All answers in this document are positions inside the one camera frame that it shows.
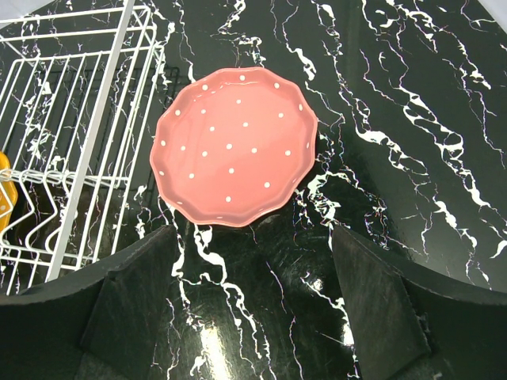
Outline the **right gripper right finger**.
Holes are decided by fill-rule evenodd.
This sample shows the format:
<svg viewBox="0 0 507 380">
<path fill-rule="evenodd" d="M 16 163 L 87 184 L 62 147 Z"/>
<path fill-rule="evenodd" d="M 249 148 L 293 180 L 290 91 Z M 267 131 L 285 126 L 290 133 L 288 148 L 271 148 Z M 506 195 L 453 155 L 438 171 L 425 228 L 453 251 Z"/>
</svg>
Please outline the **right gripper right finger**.
<svg viewBox="0 0 507 380">
<path fill-rule="evenodd" d="M 332 253 L 364 379 L 504 379 L 506 295 L 335 226 Z"/>
</svg>

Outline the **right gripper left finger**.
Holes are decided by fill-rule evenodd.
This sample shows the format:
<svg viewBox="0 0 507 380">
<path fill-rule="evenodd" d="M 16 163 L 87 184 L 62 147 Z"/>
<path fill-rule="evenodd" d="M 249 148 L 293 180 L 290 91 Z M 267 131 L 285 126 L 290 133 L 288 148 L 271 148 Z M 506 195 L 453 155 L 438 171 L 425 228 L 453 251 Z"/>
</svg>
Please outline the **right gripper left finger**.
<svg viewBox="0 0 507 380">
<path fill-rule="evenodd" d="M 176 231 L 1 298 L 3 379 L 145 379 L 170 285 Z"/>
</svg>

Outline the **orange polka dot plate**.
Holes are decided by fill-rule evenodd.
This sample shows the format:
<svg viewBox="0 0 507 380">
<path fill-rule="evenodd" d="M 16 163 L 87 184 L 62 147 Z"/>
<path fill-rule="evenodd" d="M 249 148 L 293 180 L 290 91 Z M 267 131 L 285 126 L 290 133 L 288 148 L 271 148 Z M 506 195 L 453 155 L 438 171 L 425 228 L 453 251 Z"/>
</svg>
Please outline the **orange polka dot plate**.
<svg viewBox="0 0 507 380">
<path fill-rule="evenodd" d="M 10 217 L 17 203 L 17 188 L 12 181 L 10 160 L 1 152 L 1 219 L 0 229 L 3 231 L 10 223 Z"/>
</svg>

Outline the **pink scalloped plate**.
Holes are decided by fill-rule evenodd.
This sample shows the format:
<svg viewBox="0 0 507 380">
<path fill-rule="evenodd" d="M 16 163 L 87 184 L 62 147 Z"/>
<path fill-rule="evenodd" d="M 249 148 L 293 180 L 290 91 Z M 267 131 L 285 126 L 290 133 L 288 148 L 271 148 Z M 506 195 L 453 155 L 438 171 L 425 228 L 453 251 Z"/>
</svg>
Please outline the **pink scalloped plate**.
<svg viewBox="0 0 507 380">
<path fill-rule="evenodd" d="M 158 194 L 193 223 L 246 226 L 289 201 L 314 165 L 317 131 L 294 82 L 263 67 L 217 70 L 158 119 Z"/>
</svg>

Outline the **white wire dish rack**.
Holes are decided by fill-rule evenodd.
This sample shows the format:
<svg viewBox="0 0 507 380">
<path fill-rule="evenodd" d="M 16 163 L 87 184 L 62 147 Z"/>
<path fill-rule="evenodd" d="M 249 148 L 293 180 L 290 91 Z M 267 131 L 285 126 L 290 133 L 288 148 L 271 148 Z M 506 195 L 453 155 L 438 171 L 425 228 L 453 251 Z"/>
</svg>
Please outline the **white wire dish rack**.
<svg viewBox="0 0 507 380">
<path fill-rule="evenodd" d="M 60 1 L 1 19 L 1 152 L 18 199 L 1 231 L 1 293 L 126 244 L 164 64 L 149 1 Z"/>
</svg>

